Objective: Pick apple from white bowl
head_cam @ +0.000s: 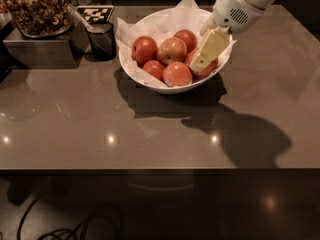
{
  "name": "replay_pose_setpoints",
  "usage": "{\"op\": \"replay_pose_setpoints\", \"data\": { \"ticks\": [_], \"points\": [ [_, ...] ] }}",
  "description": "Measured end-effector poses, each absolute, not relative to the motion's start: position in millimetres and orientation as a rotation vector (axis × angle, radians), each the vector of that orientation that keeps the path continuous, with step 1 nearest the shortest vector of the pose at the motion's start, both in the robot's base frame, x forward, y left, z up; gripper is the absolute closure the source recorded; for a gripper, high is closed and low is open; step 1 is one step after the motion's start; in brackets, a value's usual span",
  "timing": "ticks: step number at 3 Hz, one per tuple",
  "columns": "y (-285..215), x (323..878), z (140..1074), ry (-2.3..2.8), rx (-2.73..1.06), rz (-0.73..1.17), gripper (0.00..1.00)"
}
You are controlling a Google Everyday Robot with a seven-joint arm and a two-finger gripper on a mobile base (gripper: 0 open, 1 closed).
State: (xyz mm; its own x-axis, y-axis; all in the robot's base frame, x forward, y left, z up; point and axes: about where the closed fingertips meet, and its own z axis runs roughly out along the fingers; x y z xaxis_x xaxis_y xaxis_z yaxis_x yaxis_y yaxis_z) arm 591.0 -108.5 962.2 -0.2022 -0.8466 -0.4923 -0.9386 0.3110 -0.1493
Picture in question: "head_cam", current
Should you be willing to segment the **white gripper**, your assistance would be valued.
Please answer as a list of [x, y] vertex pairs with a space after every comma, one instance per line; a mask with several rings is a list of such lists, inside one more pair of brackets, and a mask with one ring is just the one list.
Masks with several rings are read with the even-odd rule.
[[209, 17], [200, 29], [200, 35], [204, 37], [192, 57], [190, 68], [202, 72], [230, 45], [229, 31], [245, 32], [263, 13], [264, 10], [250, 0], [216, 0], [212, 18]]

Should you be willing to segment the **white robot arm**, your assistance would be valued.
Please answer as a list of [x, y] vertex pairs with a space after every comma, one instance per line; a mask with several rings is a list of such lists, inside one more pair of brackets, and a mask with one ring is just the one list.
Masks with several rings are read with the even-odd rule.
[[276, 0], [216, 0], [212, 14], [202, 25], [200, 46], [190, 68], [202, 72], [231, 43], [231, 35], [247, 31]]

